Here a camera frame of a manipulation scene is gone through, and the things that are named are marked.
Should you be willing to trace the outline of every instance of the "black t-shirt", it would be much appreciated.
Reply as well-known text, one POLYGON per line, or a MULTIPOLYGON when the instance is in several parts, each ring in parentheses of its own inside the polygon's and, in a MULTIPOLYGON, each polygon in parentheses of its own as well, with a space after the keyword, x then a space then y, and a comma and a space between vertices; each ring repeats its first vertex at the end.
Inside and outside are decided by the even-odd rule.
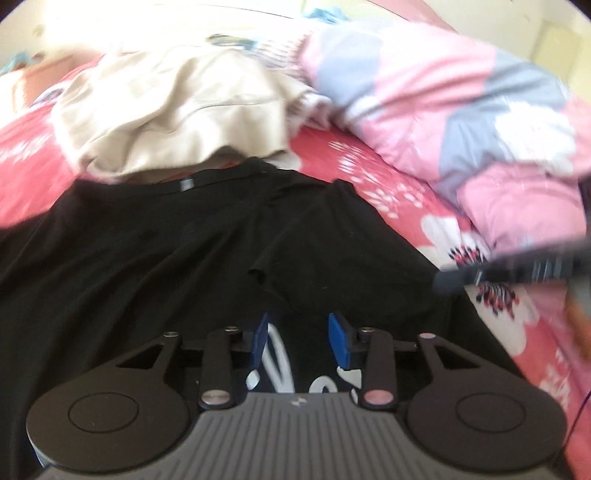
POLYGON ((36 398, 168 330, 204 339, 272 312, 258 390, 351 388, 327 338, 337 310, 515 371, 466 296, 431 292, 435 271, 344 181, 259 160, 152 186, 78 180, 0 231, 0 478, 37 468, 25 432, 36 398))

